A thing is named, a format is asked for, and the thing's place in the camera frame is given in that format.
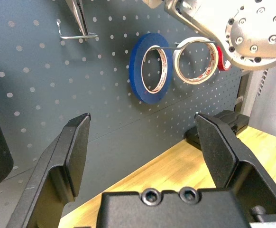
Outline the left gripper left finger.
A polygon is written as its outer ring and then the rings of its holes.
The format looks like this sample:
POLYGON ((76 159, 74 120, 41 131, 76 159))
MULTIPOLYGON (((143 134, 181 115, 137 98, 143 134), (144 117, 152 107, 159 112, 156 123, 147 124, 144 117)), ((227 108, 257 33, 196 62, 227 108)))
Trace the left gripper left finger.
POLYGON ((71 119, 40 156, 13 211, 9 228, 56 228, 79 194, 91 115, 71 119))

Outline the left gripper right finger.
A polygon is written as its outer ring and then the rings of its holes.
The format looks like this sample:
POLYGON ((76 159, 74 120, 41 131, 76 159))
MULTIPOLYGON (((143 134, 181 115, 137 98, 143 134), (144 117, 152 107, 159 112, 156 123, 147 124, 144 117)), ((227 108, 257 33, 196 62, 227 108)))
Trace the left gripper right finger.
POLYGON ((217 188, 232 190, 249 215, 256 206, 276 216, 276 183, 255 154, 218 118, 197 113, 202 154, 217 188))

